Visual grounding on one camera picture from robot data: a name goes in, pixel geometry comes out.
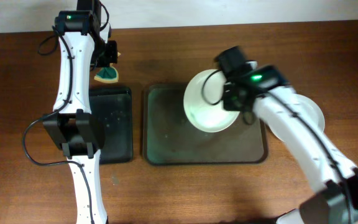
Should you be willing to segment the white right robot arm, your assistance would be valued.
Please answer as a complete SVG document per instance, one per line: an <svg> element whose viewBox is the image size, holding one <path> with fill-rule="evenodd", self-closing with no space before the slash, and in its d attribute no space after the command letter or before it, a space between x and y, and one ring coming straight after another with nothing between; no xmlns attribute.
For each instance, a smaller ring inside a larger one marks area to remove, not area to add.
<svg viewBox="0 0 358 224"><path fill-rule="evenodd" d="M298 208L259 222L358 222L358 167L304 112L289 81L273 65L253 67L238 46L214 60L226 78L224 110L250 113L276 130L314 192Z"/></svg>

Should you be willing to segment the green yellow sponge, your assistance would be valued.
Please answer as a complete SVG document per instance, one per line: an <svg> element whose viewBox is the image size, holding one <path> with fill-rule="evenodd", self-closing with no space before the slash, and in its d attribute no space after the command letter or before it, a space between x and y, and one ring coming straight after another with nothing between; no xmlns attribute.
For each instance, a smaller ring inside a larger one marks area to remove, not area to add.
<svg viewBox="0 0 358 224"><path fill-rule="evenodd" d="M119 73L113 66L103 67L94 76L94 80L101 83L117 83L119 81Z"/></svg>

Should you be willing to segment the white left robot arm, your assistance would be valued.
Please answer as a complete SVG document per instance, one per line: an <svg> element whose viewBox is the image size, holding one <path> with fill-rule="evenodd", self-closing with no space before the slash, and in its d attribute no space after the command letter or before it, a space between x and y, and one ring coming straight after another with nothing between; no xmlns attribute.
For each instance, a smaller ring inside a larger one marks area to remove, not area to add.
<svg viewBox="0 0 358 224"><path fill-rule="evenodd" d="M60 11L53 31L60 48L60 80L53 115L43 121L70 166L75 186L77 223L107 223L99 178L104 126L90 107L90 70L117 58L110 48L110 26L102 22L100 1L78 1L76 10Z"/></svg>

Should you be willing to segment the white plate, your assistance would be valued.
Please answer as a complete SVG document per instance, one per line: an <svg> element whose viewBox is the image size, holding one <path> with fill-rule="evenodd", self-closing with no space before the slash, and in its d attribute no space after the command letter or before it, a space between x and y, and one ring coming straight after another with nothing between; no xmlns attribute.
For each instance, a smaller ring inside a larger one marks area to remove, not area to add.
<svg viewBox="0 0 358 224"><path fill-rule="evenodd" d="M239 116L238 111L223 109L223 72L209 69L199 72L187 84L183 107L189 122L200 131L216 133L228 128Z"/></svg>
<svg viewBox="0 0 358 224"><path fill-rule="evenodd" d="M290 97L285 96L283 101L292 101L292 98L295 98L295 101L298 102L303 114L309 117L313 124L317 126L318 130L323 133L325 128L325 119L320 107L313 100L303 95L294 93L291 94ZM282 142L288 139L288 133L285 131L287 129L286 126L279 125L277 122L274 122L273 126L271 126L270 123L267 123L267 126L270 128L271 132Z"/></svg>

